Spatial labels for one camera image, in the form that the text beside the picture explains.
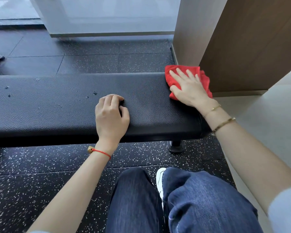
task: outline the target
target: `person's right arm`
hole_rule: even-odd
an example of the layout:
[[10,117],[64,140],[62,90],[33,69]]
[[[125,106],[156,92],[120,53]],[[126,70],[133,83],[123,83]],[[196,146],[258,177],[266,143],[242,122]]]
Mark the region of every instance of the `person's right arm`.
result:
[[[170,90],[179,101],[195,107],[212,130],[231,118],[221,107],[212,111],[219,104],[207,96],[198,76],[189,70],[189,77],[179,69],[177,73],[170,71],[181,90],[176,86]],[[291,187],[291,168],[235,121],[221,127],[215,135],[233,168],[267,213],[273,199]]]

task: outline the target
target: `jeans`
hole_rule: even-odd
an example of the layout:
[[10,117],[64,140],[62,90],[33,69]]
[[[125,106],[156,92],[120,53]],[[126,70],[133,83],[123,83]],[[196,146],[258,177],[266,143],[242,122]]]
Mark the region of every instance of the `jeans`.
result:
[[157,189],[142,168],[125,170],[111,196],[105,232],[263,233],[253,205],[205,171],[167,168],[163,203],[164,211]]

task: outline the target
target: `white sneaker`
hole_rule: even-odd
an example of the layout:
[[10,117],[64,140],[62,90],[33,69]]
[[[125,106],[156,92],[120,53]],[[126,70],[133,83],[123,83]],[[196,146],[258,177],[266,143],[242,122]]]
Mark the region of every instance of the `white sneaker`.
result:
[[163,201],[163,173],[166,170],[166,168],[162,167],[160,168],[157,173],[156,173],[156,187],[157,190],[159,191],[159,196],[161,197],[162,201]]

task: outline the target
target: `person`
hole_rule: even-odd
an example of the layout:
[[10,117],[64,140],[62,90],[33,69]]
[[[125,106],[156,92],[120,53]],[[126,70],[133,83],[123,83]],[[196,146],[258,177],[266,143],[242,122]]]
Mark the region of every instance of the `person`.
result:
[[[171,86],[170,90],[205,117],[232,166],[268,213],[273,231],[291,233],[291,169],[209,98],[197,75],[186,73],[170,71],[181,86]],[[115,94],[99,100],[95,109],[99,141],[95,149],[28,233],[77,231],[109,156],[127,131],[129,112],[119,107],[123,100]],[[160,170],[156,181],[159,191],[143,169],[122,172],[111,196],[106,233],[262,232],[253,205],[235,188],[207,172],[170,167]]]

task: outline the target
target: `black bench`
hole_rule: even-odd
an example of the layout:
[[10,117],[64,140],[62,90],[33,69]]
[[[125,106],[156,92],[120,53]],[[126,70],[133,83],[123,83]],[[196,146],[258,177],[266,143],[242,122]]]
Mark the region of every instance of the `black bench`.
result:
[[210,132],[196,109],[169,98],[164,73],[0,76],[0,147],[95,143],[95,106],[107,94],[123,96],[130,112],[121,142]]

